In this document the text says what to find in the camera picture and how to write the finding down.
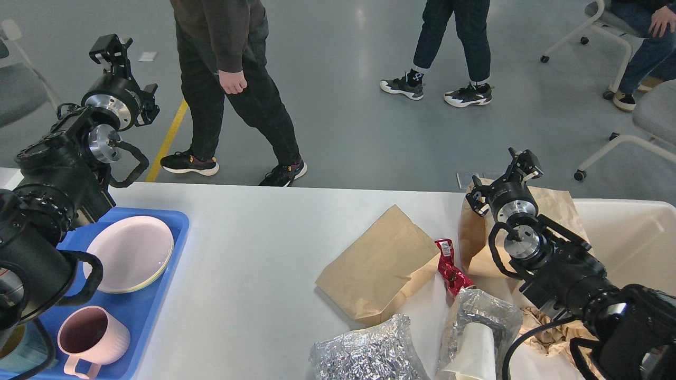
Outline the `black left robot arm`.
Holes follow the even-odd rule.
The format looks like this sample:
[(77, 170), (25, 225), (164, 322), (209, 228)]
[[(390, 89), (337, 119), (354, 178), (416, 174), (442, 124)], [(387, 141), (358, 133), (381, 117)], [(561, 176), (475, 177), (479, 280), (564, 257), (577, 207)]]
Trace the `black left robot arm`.
[(56, 122), (15, 156), (23, 180), (2, 189), (2, 343), (32, 323), (46, 357), (21, 370), (27, 379), (55, 361), (55, 345), (39, 317), (53, 306), (84, 305), (103, 279), (99, 258), (58, 249), (66, 234), (99, 221), (115, 202), (109, 187), (125, 188), (149, 167), (149, 159), (120, 132), (144, 127), (159, 114), (157, 84), (141, 88), (128, 49), (133, 39), (100, 36), (89, 51), (109, 63), (80, 104), (62, 103)]

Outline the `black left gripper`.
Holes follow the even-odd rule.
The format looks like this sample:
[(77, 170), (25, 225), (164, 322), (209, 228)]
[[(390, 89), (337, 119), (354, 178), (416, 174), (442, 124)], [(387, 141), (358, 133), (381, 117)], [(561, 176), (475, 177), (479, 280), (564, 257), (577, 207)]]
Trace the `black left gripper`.
[(131, 37), (120, 40), (117, 34), (109, 34), (100, 36), (89, 51), (96, 64), (108, 62), (109, 71), (82, 97), (81, 105), (92, 107), (95, 123), (110, 125), (116, 131), (150, 125), (160, 111), (155, 103), (158, 85), (141, 89), (133, 78), (128, 57), (132, 43)]

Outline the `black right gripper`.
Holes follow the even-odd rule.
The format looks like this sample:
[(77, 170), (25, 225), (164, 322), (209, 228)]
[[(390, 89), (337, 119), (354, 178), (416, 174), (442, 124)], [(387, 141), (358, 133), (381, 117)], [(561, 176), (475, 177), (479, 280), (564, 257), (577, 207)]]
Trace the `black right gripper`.
[(509, 153), (512, 161), (505, 171), (505, 180), (485, 185), (478, 176), (473, 176), (465, 195), (475, 214), (485, 217), (490, 213), (495, 222), (538, 216), (538, 206), (526, 182), (543, 176), (539, 159), (530, 149), (517, 151), (509, 147)]

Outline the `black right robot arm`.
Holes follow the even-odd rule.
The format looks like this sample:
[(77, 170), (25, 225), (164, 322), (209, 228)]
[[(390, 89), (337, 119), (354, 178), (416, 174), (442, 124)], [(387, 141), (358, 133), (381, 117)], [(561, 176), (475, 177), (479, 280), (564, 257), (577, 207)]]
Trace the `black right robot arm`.
[(529, 330), (505, 354), (502, 377), (510, 378), (510, 358), (529, 337), (575, 320), (594, 339), (573, 338), (573, 361), (585, 379), (594, 379), (582, 348), (605, 379), (674, 379), (674, 296), (641, 284), (618, 288), (581, 236), (541, 214), (527, 181), (542, 176), (530, 150), (509, 148), (504, 175), (490, 184), (473, 176), (466, 195), (471, 210), (491, 214), (487, 244), (505, 276), (523, 281), (521, 293), (551, 322)]

